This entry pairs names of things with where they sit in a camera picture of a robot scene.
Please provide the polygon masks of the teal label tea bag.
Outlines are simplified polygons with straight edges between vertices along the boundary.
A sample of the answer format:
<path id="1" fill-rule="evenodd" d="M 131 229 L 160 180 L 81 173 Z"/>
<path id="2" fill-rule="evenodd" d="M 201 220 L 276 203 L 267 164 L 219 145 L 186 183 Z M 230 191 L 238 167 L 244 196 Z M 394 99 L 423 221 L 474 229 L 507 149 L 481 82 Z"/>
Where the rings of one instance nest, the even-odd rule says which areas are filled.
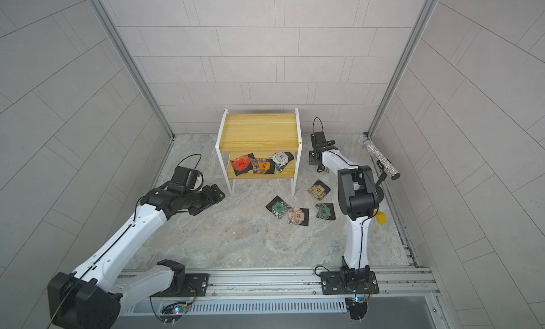
<path id="1" fill-rule="evenodd" d="M 281 197 L 276 196 L 265 206 L 265 208 L 277 219 L 282 219 L 289 213 L 291 206 L 288 205 Z"/>

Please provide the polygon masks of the pink label tea bag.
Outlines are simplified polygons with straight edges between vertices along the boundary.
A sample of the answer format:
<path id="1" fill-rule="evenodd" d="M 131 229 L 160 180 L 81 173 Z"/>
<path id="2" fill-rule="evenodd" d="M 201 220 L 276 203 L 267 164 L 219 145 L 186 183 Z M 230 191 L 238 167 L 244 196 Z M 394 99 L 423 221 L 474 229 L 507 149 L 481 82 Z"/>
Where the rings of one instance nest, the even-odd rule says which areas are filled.
<path id="1" fill-rule="evenodd" d="M 291 225 L 309 225 L 308 208 L 290 208 L 288 211 L 288 223 Z"/>

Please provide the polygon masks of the green label tea bag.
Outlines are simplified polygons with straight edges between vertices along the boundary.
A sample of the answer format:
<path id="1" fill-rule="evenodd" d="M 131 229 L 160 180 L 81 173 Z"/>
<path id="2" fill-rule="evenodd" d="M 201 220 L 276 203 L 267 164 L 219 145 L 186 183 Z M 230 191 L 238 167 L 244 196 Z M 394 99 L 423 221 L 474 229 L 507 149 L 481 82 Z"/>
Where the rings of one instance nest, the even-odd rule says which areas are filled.
<path id="1" fill-rule="evenodd" d="M 316 217 L 325 221 L 335 221 L 336 214 L 334 205 L 331 203 L 316 204 Z"/>

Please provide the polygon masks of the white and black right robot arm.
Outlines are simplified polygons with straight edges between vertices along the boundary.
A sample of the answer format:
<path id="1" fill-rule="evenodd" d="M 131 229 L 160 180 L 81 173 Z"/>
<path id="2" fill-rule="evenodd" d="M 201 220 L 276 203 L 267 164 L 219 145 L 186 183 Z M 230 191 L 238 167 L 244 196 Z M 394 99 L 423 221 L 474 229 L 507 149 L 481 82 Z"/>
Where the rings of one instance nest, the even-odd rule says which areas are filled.
<path id="1" fill-rule="evenodd" d="M 346 247 L 340 268 L 341 285 L 357 299 L 374 293 L 368 260 L 368 232 L 383 200 L 382 189 L 373 180 L 369 166 L 359 166 L 339 150 L 312 150 L 309 163 L 319 171 L 328 169 L 337 178 L 338 204 L 346 216 Z"/>

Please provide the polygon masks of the orange label tea bag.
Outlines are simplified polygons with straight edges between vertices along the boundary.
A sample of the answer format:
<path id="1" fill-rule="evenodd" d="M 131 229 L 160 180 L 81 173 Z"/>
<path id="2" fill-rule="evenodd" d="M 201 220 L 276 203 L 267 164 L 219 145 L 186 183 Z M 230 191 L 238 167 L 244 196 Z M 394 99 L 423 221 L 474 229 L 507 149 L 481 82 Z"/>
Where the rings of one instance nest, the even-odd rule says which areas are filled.
<path id="1" fill-rule="evenodd" d="M 275 163 L 271 159 L 251 159 L 254 174 L 275 174 Z"/>

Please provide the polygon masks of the yellow label tea bag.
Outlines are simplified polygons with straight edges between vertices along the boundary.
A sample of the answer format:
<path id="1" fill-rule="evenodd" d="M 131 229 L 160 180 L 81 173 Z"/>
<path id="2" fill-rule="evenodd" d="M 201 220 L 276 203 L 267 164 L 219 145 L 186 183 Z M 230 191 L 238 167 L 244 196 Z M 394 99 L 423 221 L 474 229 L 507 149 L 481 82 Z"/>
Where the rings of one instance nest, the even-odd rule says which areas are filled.
<path id="1" fill-rule="evenodd" d="M 331 188 L 319 179 L 308 189 L 308 192 L 320 201 L 323 200 L 330 191 Z"/>

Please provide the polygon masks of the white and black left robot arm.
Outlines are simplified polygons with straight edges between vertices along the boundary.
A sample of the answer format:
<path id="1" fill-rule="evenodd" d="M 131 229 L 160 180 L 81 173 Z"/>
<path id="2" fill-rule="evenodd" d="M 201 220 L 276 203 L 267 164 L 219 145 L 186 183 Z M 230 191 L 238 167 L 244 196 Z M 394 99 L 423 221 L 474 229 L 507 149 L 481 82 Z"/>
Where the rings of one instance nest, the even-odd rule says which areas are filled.
<path id="1" fill-rule="evenodd" d="M 185 266 L 169 259 L 127 282 L 116 280 L 147 239 L 174 215 L 197 215 L 225 197 L 216 184 L 192 191 L 166 183 L 149 191 L 98 251 L 71 273 L 59 272 L 48 283 L 50 323 L 60 328 L 111 328 L 143 299 L 165 291 L 193 291 L 185 281 Z"/>

